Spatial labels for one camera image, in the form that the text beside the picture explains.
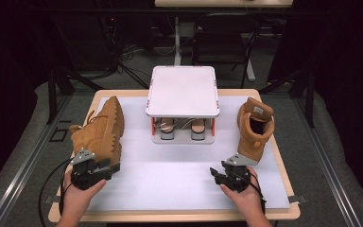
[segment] table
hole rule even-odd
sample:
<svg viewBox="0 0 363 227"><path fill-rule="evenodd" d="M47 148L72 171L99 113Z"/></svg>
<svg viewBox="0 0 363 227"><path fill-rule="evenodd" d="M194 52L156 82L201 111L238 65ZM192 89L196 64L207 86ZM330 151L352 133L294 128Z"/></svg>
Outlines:
<svg viewBox="0 0 363 227"><path fill-rule="evenodd" d="M246 8L246 9L289 9L293 0L155 0L155 7L161 8ZM175 18L175 65L181 65L180 21ZM249 81L255 81L251 61L247 67Z"/></svg>
<svg viewBox="0 0 363 227"><path fill-rule="evenodd" d="M89 113L96 110L102 97L109 96L135 96L145 97L148 90L102 90L95 94ZM256 90L252 89L219 89L219 96L254 96L260 100ZM283 179L285 192L288 196L293 196L294 192L285 171L285 166L277 149L276 141L272 135L268 141L274 147L273 155L277 167ZM267 209L268 219L295 219L300 215L300 208L297 203L291 203L287 209ZM57 222L60 219L59 207L54 203L49 212L49 219ZM106 211L89 212L84 215L81 221L101 221L101 222L178 222L178 221L232 221L243 220L243 217L236 210L135 210L135 211Z"/></svg>

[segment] chair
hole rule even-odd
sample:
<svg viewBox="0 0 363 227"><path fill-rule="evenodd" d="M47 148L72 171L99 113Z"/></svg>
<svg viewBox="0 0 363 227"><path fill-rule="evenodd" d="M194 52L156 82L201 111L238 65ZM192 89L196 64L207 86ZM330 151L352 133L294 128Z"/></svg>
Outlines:
<svg viewBox="0 0 363 227"><path fill-rule="evenodd" d="M209 13L194 25L192 64L244 65L240 88L247 77L250 54L260 30L259 19L246 12Z"/></svg>

